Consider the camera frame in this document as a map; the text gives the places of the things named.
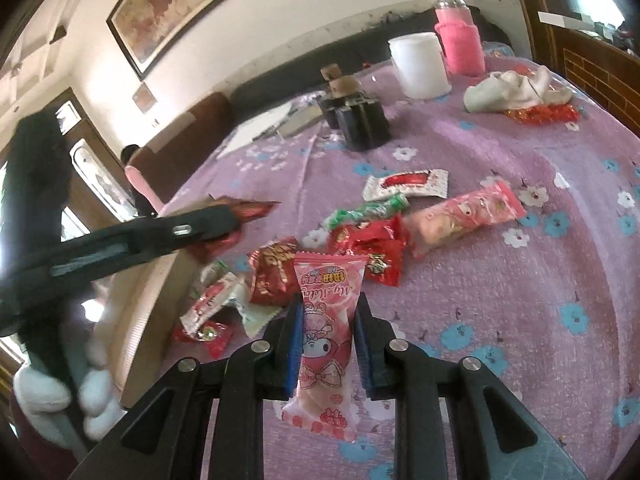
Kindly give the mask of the white gloved left hand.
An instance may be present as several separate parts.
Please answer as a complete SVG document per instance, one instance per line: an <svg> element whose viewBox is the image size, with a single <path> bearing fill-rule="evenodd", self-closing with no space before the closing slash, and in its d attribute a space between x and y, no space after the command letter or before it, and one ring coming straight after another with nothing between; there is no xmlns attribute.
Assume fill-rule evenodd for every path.
<svg viewBox="0 0 640 480"><path fill-rule="evenodd" d="M96 324L80 312L68 321L57 316L35 322L18 332L28 361L14 376L12 415L17 439L23 448L54 448L70 452L67 439L55 423L70 404L79 406L82 432L98 442L117 424L125 411L117 399L108 370L104 343L96 336ZM85 363L81 381L69 386L51 368L64 358Z"/></svg>

